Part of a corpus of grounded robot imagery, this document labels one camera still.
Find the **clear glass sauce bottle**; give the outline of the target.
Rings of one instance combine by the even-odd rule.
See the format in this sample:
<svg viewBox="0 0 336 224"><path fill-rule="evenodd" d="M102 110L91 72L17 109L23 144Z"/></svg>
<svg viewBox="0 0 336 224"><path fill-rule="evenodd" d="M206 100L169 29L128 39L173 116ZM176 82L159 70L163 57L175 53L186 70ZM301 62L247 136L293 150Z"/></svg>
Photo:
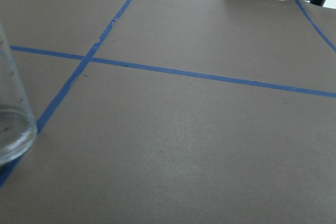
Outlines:
<svg viewBox="0 0 336 224"><path fill-rule="evenodd" d="M36 137L36 121L1 26L1 166L26 153Z"/></svg>

